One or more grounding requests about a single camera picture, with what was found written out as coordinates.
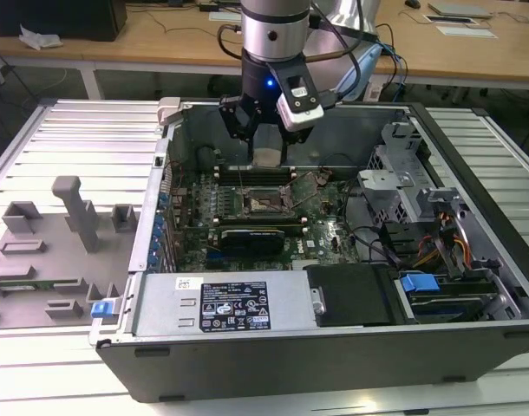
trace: white paper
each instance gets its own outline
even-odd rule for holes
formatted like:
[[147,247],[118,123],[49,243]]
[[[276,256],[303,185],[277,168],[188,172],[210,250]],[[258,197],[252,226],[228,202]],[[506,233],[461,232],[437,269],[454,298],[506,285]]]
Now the white paper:
[[41,35],[25,29],[22,25],[20,25],[20,29],[22,29],[22,34],[19,36],[20,41],[33,49],[41,50],[41,48],[56,48],[62,46],[58,35]]
[[436,26],[436,28],[446,36],[486,37],[490,39],[498,39],[498,37],[488,29],[448,28],[445,26]]

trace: sticker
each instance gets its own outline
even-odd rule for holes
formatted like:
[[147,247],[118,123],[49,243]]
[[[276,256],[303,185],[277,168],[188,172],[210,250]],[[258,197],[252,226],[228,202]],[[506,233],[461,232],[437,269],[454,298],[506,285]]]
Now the sticker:
[[203,332],[270,329],[270,315],[266,282],[201,284]]
[[176,279],[176,290],[199,289],[203,284],[203,277],[178,277]]

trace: computer mouse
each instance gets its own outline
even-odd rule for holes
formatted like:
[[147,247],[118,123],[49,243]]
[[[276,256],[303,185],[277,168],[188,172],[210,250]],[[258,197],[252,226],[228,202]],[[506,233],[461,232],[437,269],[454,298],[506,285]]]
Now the computer mouse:
[[405,0],[405,5],[413,9],[420,9],[421,3],[419,0]]

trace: wooden desk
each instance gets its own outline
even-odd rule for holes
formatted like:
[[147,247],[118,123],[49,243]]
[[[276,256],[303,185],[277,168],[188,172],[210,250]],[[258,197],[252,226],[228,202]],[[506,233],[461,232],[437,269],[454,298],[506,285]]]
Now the wooden desk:
[[[491,12],[529,16],[529,3],[452,2],[474,3]],[[97,69],[240,74],[239,62],[225,55],[216,42],[214,34],[222,23],[210,22],[208,15],[197,9],[148,13],[141,10],[141,7],[128,7],[126,26],[114,42],[64,39],[61,48],[36,51],[16,38],[0,38],[0,53],[17,66],[79,69],[91,99],[103,98],[95,77]],[[434,13],[428,8],[427,0],[420,10],[405,8],[402,0],[381,2],[376,23],[389,23],[393,28],[397,53],[409,65],[408,83],[529,89],[529,24],[501,15],[489,21],[490,30],[498,39],[444,36],[434,24],[419,24],[408,16],[398,15],[401,10],[422,21],[423,14]],[[169,30],[166,34],[155,19]],[[381,39],[389,42],[386,28],[379,31]],[[226,32],[225,39],[240,42],[241,36]],[[227,43],[227,46],[236,51],[240,49],[239,44]],[[392,71],[392,61],[382,57],[371,83],[383,84]]]
[[[383,2],[376,23],[389,23],[394,30],[396,51],[409,65],[409,83],[529,89],[529,23],[518,23],[508,15],[498,15],[482,23],[490,26],[498,39],[445,36],[435,24],[419,24],[409,16],[398,15],[405,8]],[[452,0],[451,3],[473,3],[489,12],[508,12],[529,17],[529,3],[494,0]],[[415,19],[435,14],[427,0],[420,10],[406,9]],[[381,40],[390,42],[387,28],[379,29]],[[382,57],[376,73],[393,71],[394,64]]]

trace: yellow wire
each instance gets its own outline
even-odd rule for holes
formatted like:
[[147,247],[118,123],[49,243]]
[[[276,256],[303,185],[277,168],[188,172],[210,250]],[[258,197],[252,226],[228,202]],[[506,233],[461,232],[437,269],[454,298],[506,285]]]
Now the yellow wire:
[[430,253],[428,256],[424,257],[422,260],[418,261],[417,263],[413,264],[413,267],[417,267],[417,266],[420,266],[426,262],[429,262],[430,260],[432,260],[434,258],[434,256],[436,256],[438,254],[438,250],[437,251],[433,251],[432,253]]
[[465,264],[468,266],[468,261],[467,261],[467,250],[465,249],[465,245],[463,244],[463,242],[459,239],[454,239],[454,242],[457,243],[461,249],[463,250],[463,261],[465,262]]

